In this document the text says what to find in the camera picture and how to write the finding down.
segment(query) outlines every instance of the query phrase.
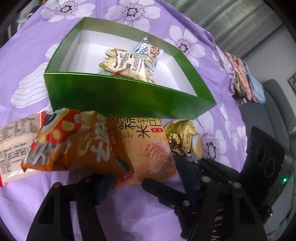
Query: picture frame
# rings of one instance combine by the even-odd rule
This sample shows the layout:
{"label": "picture frame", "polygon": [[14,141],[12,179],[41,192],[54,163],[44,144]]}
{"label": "picture frame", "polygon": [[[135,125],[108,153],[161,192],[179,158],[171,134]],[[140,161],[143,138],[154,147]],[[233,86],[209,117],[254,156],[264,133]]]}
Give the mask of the picture frame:
{"label": "picture frame", "polygon": [[294,75],[291,79],[288,80],[290,83],[295,95],[296,95],[296,75]]}

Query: gray curtain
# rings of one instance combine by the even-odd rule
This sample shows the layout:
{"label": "gray curtain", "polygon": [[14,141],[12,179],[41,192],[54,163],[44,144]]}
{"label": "gray curtain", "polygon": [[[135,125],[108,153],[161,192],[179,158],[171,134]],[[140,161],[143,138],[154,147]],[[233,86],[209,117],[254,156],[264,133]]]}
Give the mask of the gray curtain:
{"label": "gray curtain", "polygon": [[209,31],[223,52],[243,57],[282,24],[262,0],[165,0]]}

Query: snack package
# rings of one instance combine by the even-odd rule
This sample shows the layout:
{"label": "snack package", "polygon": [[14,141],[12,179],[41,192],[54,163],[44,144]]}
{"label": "snack package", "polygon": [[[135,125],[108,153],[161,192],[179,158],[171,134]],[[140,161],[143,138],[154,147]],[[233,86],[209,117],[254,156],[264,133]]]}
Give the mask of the snack package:
{"label": "snack package", "polygon": [[144,62],[152,63],[152,61],[147,56],[120,49],[107,50],[105,54],[109,59],[99,64],[102,69],[148,82]]}
{"label": "snack package", "polygon": [[115,188],[141,183],[147,177],[164,180],[177,173],[161,119],[109,117],[107,127],[115,156],[133,167],[120,175]]}
{"label": "snack package", "polygon": [[62,108],[46,118],[22,168],[123,174],[131,164],[115,161],[104,116]]}
{"label": "snack package", "polygon": [[174,120],[164,130],[173,153],[181,155],[183,151],[190,156],[191,152],[195,152],[201,158],[202,139],[190,120]]}
{"label": "snack package", "polygon": [[102,71],[99,72],[98,74],[101,74],[101,75],[107,75],[107,76],[117,76],[117,77],[120,76],[119,73],[112,73],[112,72],[109,72],[109,71],[106,71],[106,70],[102,70]]}
{"label": "snack package", "polygon": [[157,59],[163,54],[163,50],[159,49],[153,45],[151,45],[147,37],[145,37],[139,44],[138,46],[134,49],[135,53],[143,54],[148,56],[149,59],[152,60],[151,62],[145,62],[145,65],[154,71],[156,64],[157,64]]}
{"label": "snack package", "polygon": [[145,66],[145,71],[146,71],[146,77],[147,77],[148,83],[158,85],[158,81],[152,74],[151,70],[148,69],[146,66]]}
{"label": "snack package", "polygon": [[0,186],[24,177],[40,173],[37,170],[21,168],[33,140],[40,131],[45,113],[12,122],[0,127]]}

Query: gray sofa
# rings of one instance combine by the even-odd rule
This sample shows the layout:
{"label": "gray sofa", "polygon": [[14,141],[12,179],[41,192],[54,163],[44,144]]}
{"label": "gray sofa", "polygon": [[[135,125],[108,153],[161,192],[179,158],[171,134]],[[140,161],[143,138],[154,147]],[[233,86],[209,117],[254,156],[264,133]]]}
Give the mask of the gray sofa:
{"label": "gray sofa", "polygon": [[[274,137],[296,154],[296,117],[276,80],[263,84],[265,104],[247,102],[240,106],[242,119],[249,139],[251,128],[256,126]],[[296,213],[296,172],[273,205],[274,214],[264,225],[269,237],[280,237]]]}

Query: wall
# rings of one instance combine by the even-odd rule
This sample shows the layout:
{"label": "wall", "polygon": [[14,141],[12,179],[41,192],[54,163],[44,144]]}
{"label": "wall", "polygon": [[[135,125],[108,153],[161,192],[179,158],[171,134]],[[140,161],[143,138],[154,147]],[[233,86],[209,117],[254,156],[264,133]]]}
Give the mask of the wall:
{"label": "wall", "polygon": [[288,30],[283,28],[246,62],[251,75],[259,82],[269,79],[278,81],[296,114],[296,94],[288,83],[296,74],[296,43]]}

